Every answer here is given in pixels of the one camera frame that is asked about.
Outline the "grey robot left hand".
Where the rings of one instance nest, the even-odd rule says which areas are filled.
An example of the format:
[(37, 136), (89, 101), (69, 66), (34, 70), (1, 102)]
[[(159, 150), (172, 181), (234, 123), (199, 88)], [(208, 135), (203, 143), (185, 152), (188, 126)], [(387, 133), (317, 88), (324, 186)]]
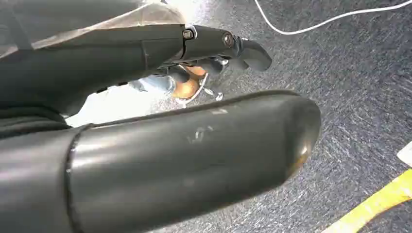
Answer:
[(162, 2), (1, 1), (1, 232), (141, 233), (282, 185), (321, 128), (317, 104), (289, 90), (66, 123), (91, 94), (219, 60), (272, 63), (259, 43)]

